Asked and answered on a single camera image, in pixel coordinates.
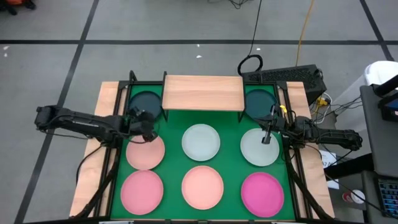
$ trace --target light pink plate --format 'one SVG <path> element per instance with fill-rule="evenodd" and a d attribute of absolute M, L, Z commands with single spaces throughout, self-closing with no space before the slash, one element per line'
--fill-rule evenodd
<path fill-rule="evenodd" d="M 223 179 L 213 168 L 196 166 L 182 180 L 182 195 L 195 209 L 213 208 L 223 196 Z"/>
<path fill-rule="evenodd" d="M 142 136 L 134 136 L 132 140 L 135 142 L 144 142 Z M 158 136 L 152 142 L 144 144 L 129 142 L 126 157 L 129 164 L 137 170 L 149 170 L 162 161 L 164 152 L 163 140 Z"/>
<path fill-rule="evenodd" d="M 241 189 L 244 206 L 262 218 L 278 214 L 284 204 L 284 191 L 275 177 L 255 172 L 243 182 Z"/>
<path fill-rule="evenodd" d="M 150 213 L 159 205 L 162 197 L 162 180 L 150 170 L 133 172 L 124 181 L 121 189 L 124 208 L 135 215 Z"/>

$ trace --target wooden shelf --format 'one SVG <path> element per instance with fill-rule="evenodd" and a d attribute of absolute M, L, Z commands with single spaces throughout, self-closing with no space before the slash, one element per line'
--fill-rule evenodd
<path fill-rule="evenodd" d="M 166 75 L 165 110 L 243 111 L 242 77 Z"/>

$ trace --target plate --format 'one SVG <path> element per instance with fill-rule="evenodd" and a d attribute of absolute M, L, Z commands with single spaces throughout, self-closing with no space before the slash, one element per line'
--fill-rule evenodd
<path fill-rule="evenodd" d="M 271 165 L 279 156 L 279 143 L 271 133 L 269 144 L 261 143 L 266 132 L 261 128 L 250 129 L 244 133 L 241 140 L 243 157 L 255 166 Z"/>
<path fill-rule="evenodd" d="M 213 158 L 220 149 L 220 137 L 211 126 L 195 124 L 184 132 L 182 149 L 194 161 L 206 161 Z"/>
<path fill-rule="evenodd" d="M 271 113 L 271 107 L 276 103 L 276 98 L 268 91 L 252 90 L 246 94 L 244 111 L 253 119 L 262 118 Z"/>
<path fill-rule="evenodd" d="M 223 179 L 217 171 L 208 166 L 190 169 L 182 180 L 182 195 L 195 209 L 213 208 L 224 192 Z"/>
<path fill-rule="evenodd" d="M 162 101 L 160 97 L 152 91 L 142 91 L 135 94 L 129 101 L 129 110 L 137 107 L 139 110 L 144 110 L 151 113 L 154 118 L 157 118 L 162 112 Z"/>
<path fill-rule="evenodd" d="M 284 191 L 278 180 L 265 172 L 249 175 L 243 182 L 241 196 L 244 206 L 262 218 L 278 214 L 284 204 Z"/>
<path fill-rule="evenodd" d="M 144 142 L 142 136 L 134 136 L 133 141 Z M 149 170 L 160 164 L 164 157 L 165 146 L 160 136 L 152 142 L 137 144 L 129 142 L 126 157 L 129 164 L 137 170 Z"/>
<path fill-rule="evenodd" d="M 162 180 L 150 170 L 133 172 L 124 181 L 121 189 L 121 201 L 124 208 L 135 215 L 150 213 L 159 205 L 162 197 Z"/>

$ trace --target gray floor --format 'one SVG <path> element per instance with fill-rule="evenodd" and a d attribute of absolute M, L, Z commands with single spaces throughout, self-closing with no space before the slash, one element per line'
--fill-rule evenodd
<path fill-rule="evenodd" d="M 37 9 L 18 8 L 19 15 L 0 12 L 0 222 L 14 223 L 45 135 L 33 121 L 37 106 L 56 104 L 70 71 L 77 44 L 94 0 L 36 0 Z M 384 40 L 398 40 L 396 0 L 366 0 Z M 310 0 L 263 0 L 256 40 L 298 40 Z M 250 40 L 259 1 L 236 10 L 226 0 L 99 0 L 88 40 Z M 305 40 L 339 40 L 340 45 L 303 45 L 300 65 L 323 70 L 328 93 L 336 98 L 364 68 L 385 54 L 359 0 L 316 0 Z M 27 40 L 18 44 L 10 40 Z M 49 40 L 37 44 L 34 40 Z M 53 40 L 76 40 L 54 44 Z M 361 44 L 346 45 L 345 40 Z M 184 75 L 238 75 L 236 67 L 248 44 L 86 44 L 83 46 L 64 107 L 93 113 L 101 82 L 161 80 L 163 71 Z M 263 69 L 291 67 L 297 46 L 255 44 Z M 388 45 L 398 58 L 398 45 Z M 244 71 L 257 67 L 249 61 Z M 333 127 L 333 118 L 325 121 Z M 54 137 L 39 176 L 25 222 L 67 218 L 75 188 L 75 169 L 86 142 Z M 344 151 L 332 149 L 342 155 Z M 332 194 L 336 216 L 360 221 Z"/>

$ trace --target green mat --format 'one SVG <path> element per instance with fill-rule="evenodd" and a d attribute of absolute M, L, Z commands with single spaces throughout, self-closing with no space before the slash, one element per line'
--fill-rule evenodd
<path fill-rule="evenodd" d="M 247 85 L 246 92 L 253 89 L 263 89 L 274 94 L 273 86 Z M 159 96 L 162 93 L 161 85 L 133 86 L 131 96 L 141 91 L 153 91 Z M 217 155 L 205 162 L 189 159 L 182 150 L 182 136 L 194 124 L 208 124 L 215 128 L 220 135 L 221 146 Z M 163 161 L 153 169 L 159 175 L 164 185 L 164 196 L 159 206 L 147 215 L 133 215 L 122 205 L 120 192 L 124 180 L 136 171 L 126 159 L 126 146 L 123 144 L 121 161 L 114 199 L 111 209 L 112 219 L 190 219 L 190 220 L 294 220 L 292 198 L 285 162 L 281 159 L 281 138 L 276 134 L 280 152 L 278 159 L 270 166 L 256 167 L 243 157 L 240 142 L 243 134 L 259 126 L 246 115 L 238 123 L 237 112 L 224 111 L 169 111 L 169 120 L 165 121 L 161 115 L 157 120 L 160 125 L 159 136 L 165 143 Z M 197 210 L 189 206 L 181 192 L 181 183 L 184 175 L 193 167 L 206 165 L 214 168 L 223 178 L 224 194 L 220 202 L 209 210 Z M 284 205 L 282 210 L 270 218 L 259 218 L 250 213 L 241 199 L 241 186 L 245 178 L 253 172 L 267 172 L 278 179 L 284 190 Z"/>

